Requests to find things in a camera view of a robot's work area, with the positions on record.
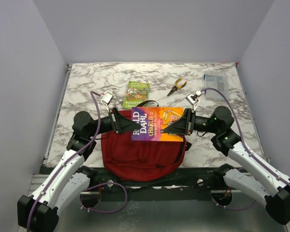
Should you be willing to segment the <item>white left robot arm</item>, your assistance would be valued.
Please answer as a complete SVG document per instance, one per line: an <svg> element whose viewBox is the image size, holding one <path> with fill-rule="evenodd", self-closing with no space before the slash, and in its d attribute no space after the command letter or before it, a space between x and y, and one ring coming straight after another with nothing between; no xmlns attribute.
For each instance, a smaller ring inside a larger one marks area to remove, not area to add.
<svg viewBox="0 0 290 232"><path fill-rule="evenodd" d="M84 166L96 145L96 136L109 131L123 134L139 128L140 124L125 118L116 108L97 120L86 111L77 113L72 137L60 162L30 196L23 195L18 200L18 225L29 232L54 231L63 210L83 190L97 187L94 172Z"/></svg>

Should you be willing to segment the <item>green book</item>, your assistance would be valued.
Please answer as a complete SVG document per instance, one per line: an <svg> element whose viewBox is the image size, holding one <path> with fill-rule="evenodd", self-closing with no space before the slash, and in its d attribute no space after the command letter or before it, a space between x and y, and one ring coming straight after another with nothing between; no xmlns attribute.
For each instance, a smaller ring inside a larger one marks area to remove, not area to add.
<svg viewBox="0 0 290 232"><path fill-rule="evenodd" d="M138 104L148 100L150 84L136 81L129 81L126 90L123 108L131 109Z"/></svg>

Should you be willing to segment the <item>red student backpack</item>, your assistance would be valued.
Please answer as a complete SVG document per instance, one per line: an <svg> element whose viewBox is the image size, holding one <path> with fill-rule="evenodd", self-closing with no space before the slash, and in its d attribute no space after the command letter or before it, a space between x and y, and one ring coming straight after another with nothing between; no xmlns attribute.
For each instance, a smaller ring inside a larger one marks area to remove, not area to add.
<svg viewBox="0 0 290 232"><path fill-rule="evenodd" d="M174 172L182 163L189 143L133 141L132 131L109 132L101 141L103 165L123 180L152 181Z"/></svg>

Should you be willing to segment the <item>purple Roald Dahl book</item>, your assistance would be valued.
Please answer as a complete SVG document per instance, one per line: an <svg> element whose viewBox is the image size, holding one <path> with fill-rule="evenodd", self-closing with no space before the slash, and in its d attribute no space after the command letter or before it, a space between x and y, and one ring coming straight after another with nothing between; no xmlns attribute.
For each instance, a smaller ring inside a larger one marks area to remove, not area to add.
<svg viewBox="0 0 290 232"><path fill-rule="evenodd" d="M182 107L133 107L131 120L141 125L133 130L133 141L183 142L181 135L164 132L164 129L177 121L184 113Z"/></svg>

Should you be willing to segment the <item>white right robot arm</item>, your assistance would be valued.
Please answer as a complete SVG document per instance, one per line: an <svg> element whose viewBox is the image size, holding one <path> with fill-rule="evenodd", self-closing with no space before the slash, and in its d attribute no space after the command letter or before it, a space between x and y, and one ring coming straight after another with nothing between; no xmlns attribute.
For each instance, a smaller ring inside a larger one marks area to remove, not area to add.
<svg viewBox="0 0 290 232"><path fill-rule="evenodd" d="M231 126L237 119L225 106L218 106L210 117L197 116L185 109L183 116L162 130L163 133L190 135L193 131L214 134L214 148L240 164L251 174L247 177L230 165L222 165L213 176L217 189L235 188L265 207L267 213L281 225L290 222L290 177L267 163L244 142Z"/></svg>

